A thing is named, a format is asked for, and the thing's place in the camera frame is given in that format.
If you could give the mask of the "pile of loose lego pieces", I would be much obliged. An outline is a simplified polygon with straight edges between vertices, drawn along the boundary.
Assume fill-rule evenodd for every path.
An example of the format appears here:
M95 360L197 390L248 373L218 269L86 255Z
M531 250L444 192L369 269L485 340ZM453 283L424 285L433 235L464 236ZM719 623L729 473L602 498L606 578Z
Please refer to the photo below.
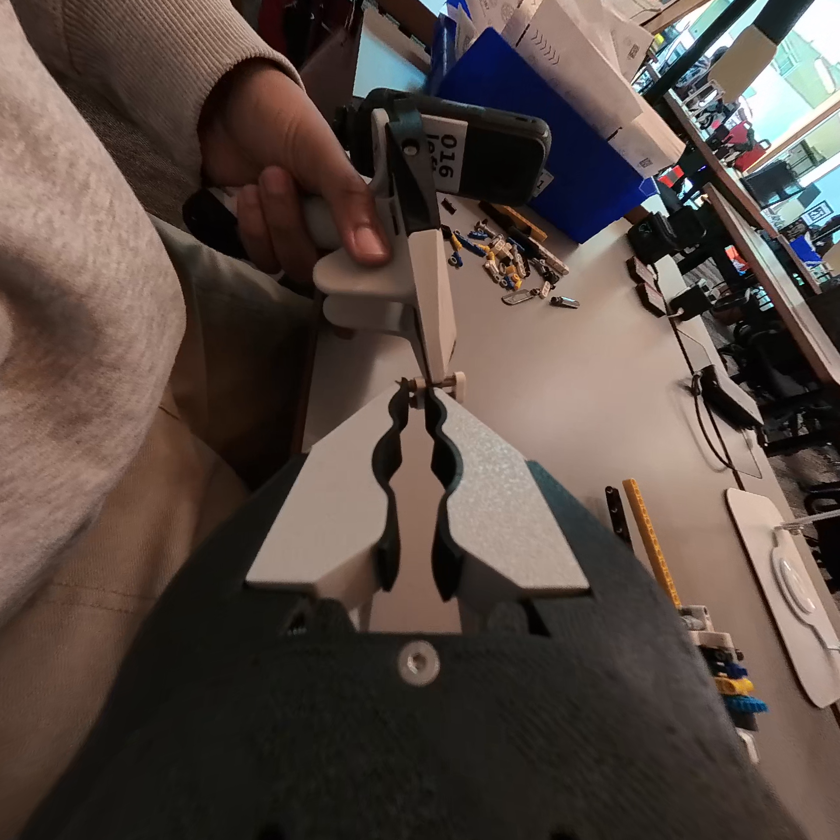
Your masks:
M546 246L547 235L539 227L508 205L481 201L478 209L478 219L465 233L441 224L440 233L451 248L450 266L460 269L464 253L475 255L509 307L531 300L564 310L581 307L576 299L558 292L570 269Z

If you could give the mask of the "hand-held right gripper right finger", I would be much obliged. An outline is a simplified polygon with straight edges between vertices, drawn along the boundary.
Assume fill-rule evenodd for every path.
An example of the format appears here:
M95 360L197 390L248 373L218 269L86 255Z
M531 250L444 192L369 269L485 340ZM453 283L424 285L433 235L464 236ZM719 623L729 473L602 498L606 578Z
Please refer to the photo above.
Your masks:
M432 567L461 626L482 629L501 604L587 595L582 567L524 455L440 388L424 398L442 487Z

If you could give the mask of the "black battery charger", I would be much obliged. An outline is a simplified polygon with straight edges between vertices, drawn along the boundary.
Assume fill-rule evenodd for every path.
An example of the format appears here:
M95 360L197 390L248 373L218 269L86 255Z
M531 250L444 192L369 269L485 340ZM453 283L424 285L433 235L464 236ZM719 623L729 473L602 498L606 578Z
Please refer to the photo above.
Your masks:
M669 215L649 213L626 233L633 254L646 266L694 248L706 236L707 227L698 211L688 206L681 206Z

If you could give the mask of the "tan lego axle white connectors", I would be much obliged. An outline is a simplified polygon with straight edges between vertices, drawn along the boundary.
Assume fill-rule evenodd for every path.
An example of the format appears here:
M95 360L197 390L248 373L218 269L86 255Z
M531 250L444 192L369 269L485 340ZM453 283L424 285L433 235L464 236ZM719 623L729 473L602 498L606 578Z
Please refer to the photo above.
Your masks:
M424 410L426 397L435 390L441 391L458 404L464 404L466 399L466 374L457 371L443 380L432 382L422 376L405 380L407 388L407 404L410 408Z

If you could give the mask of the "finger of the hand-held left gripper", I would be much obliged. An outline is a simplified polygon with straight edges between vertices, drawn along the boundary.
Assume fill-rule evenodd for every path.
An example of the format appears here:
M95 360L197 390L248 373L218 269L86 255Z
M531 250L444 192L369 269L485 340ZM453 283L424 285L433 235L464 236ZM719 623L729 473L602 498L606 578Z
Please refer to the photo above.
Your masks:
M457 341L455 308L448 275L445 242L438 228L408 236L418 319L427 381L444 382Z

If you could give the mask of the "person's left hand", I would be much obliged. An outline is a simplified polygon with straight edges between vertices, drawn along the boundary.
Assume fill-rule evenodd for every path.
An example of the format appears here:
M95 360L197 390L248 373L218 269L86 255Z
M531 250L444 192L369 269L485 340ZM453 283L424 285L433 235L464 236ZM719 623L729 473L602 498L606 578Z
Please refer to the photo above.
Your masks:
M251 59L229 71L205 101L197 136L206 179L238 189L238 235L259 270L312 281L319 253L305 224L305 195L325 200L358 264L389 261L368 186L306 92L276 66Z

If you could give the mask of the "blue plastic bin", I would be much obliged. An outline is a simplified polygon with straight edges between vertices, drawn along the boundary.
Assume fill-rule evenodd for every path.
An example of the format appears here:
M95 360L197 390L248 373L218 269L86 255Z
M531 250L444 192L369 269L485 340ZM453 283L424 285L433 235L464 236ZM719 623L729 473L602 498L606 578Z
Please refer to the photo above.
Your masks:
M546 221L577 244L657 194L572 107L492 29L443 72L433 47L427 90L432 96L539 118L552 143L545 169L552 180L530 202Z

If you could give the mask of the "pile of white paper bags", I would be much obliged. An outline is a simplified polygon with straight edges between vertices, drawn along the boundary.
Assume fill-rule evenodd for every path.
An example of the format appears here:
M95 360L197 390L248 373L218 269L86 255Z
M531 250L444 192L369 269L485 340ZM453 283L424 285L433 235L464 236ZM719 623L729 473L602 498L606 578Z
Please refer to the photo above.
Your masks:
M467 1L475 36L502 39L604 140L634 127L644 105L632 81L654 36L651 2Z

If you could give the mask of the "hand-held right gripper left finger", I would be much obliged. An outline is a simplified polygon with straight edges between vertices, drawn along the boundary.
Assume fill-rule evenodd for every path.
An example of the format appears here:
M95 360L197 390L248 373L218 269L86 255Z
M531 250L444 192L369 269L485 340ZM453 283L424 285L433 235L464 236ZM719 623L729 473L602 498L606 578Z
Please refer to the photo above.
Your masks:
M391 478L402 463L408 392L390 385L314 444L270 526L245 583L343 606L371 627L375 594L400 564Z

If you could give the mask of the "person's left forearm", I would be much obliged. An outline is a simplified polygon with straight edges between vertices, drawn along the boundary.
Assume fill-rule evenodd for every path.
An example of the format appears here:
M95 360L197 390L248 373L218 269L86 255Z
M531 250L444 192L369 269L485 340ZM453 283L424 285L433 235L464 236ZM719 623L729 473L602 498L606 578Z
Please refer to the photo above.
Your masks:
M197 126L216 84L264 60L302 88L230 2L23 1L12 9L48 70L104 97L192 180Z

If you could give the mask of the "partly built lego model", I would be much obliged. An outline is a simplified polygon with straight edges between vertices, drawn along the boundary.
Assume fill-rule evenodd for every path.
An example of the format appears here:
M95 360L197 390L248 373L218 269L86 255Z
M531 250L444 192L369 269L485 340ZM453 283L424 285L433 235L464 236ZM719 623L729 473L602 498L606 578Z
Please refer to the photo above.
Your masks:
M687 604L679 597L636 480L625 479L621 489L607 486L604 496L612 529L630 549L634 543L627 512L632 514L655 581L676 609L693 645L703 658L750 762L754 765L759 764L760 754L755 738L759 729L757 717L766 713L768 706L754 695L754 686L743 662L743 652L732 642L729 633L716 630L704 605Z

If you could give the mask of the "black desk device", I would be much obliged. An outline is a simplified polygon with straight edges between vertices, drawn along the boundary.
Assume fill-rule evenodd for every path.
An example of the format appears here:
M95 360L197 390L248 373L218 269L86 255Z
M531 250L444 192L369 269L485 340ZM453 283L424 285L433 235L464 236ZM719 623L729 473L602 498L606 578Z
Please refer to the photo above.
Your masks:
M713 303L708 284L701 280L670 299L668 318L673 322L687 322L709 312Z

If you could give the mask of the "wood-edged background desk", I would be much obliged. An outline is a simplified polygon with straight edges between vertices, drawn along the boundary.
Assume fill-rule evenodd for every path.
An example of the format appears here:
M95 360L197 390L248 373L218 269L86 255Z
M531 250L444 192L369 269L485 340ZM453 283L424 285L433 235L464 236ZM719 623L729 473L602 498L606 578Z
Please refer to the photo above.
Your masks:
M734 170L727 168L716 157L680 100L673 92L667 91L661 102L662 106L669 111L666 121L674 127L679 126L675 131L684 134L687 142L699 151L711 173L710 182L718 189L719 193L727 199L729 204L749 225L757 230L764 231L772 240L780 244L805 283L805 287L809 289L806 296L811 297L820 294L822 290L811 270L793 251L788 240L762 214L759 205L744 188L740 176Z

